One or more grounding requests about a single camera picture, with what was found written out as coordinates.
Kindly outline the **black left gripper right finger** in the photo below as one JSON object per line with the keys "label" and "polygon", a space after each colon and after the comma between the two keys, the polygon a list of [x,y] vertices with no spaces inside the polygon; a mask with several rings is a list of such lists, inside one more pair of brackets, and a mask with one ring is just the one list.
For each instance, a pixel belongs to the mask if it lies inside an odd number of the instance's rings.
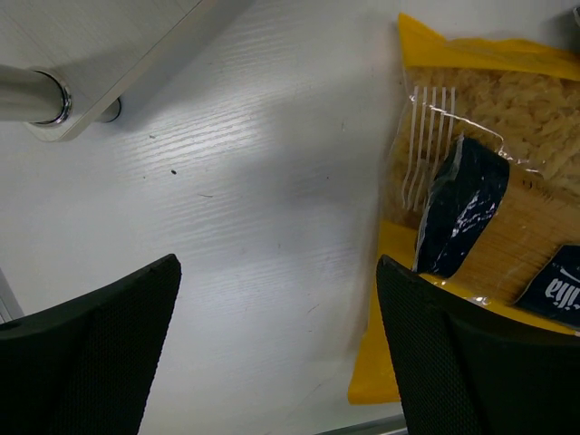
{"label": "black left gripper right finger", "polygon": [[494,314],[388,256],[376,285],[409,433],[578,433],[578,337]]}

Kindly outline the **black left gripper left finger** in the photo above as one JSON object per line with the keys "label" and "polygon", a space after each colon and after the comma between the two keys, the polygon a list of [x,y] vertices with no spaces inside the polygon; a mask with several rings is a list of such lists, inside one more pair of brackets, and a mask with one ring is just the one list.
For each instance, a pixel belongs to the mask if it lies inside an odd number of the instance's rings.
{"label": "black left gripper left finger", "polygon": [[180,281],[181,264],[170,254],[3,323],[2,433],[138,433]]}

